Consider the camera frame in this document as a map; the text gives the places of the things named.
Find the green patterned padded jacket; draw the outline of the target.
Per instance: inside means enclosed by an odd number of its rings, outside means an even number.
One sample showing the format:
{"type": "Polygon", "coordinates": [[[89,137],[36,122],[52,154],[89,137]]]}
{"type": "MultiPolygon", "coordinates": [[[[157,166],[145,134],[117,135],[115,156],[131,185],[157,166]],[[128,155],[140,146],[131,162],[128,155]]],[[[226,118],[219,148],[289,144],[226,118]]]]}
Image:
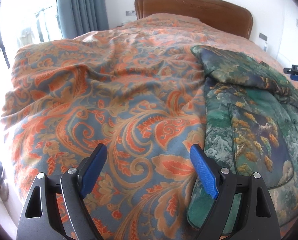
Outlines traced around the green patterned padded jacket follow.
{"type": "Polygon", "coordinates": [[[298,89],[246,53],[195,46],[205,83],[204,151],[219,166],[268,187],[281,236],[298,234],[298,89]]]}

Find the brown wooden headboard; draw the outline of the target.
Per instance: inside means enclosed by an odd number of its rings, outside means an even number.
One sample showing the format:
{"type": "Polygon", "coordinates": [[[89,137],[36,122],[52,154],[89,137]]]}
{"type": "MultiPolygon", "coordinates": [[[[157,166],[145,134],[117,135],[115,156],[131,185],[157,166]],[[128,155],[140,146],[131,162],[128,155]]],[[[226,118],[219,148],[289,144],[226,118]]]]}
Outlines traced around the brown wooden headboard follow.
{"type": "Polygon", "coordinates": [[[251,12],[223,0],[135,0],[134,6],[138,20],[152,14],[182,15],[246,39],[253,27],[251,12]]]}

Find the orange paisley bed quilt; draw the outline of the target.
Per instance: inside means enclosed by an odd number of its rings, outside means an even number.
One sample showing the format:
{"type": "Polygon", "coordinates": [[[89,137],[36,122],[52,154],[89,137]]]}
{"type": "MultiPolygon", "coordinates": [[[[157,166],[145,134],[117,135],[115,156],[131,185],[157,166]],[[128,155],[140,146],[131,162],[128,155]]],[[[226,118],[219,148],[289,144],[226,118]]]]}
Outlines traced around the orange paisley bed quilt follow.
{"type": "Polygon", "coordinates": [[[285,75],[246,38],[171,14],[18,50],[2,121],[21,203],[37,174],[77,168],[104,144],[84,201],[101,236],[191,239],[213,204],[189,156],[206,136],[195,46],[246,53],[285,75]]]}

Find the blue-grey curtain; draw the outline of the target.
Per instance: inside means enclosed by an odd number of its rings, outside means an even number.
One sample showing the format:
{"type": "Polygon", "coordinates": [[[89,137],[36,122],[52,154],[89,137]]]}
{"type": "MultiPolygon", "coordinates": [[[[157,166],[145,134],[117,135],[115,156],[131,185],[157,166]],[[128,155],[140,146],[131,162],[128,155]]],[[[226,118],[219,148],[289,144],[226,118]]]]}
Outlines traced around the blue-grey curtain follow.
{"type": "Polygon", "coordinates": [[[63,38],[109,29],[105,0],[56,0],[63,38]]]}

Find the grey wall switch panel right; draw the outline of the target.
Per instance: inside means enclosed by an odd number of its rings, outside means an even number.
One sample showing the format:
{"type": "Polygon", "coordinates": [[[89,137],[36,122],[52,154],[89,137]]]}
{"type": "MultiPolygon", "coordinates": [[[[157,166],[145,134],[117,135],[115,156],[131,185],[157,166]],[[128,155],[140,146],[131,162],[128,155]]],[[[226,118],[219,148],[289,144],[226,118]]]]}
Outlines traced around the grey wall switch panel right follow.
{"type": "Polygon", "coordinates": [[[267,39],[268,39],[268,37],[266,35],[264,35],[263,33],[259,33],[259,38],[264,41],[267,41],[267,39]]]}

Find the grey wall socket left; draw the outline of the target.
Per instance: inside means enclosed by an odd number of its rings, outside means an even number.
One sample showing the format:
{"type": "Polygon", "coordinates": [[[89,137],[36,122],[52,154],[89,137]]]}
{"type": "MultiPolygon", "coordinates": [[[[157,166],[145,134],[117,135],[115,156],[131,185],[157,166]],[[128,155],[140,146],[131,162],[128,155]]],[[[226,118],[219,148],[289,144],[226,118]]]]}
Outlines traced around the grey wall socket left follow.
{"type": "Polygon", "coordinates": [[[126,16],[135,16],[136,12],[135,10],[126,11],[126,16]]]}

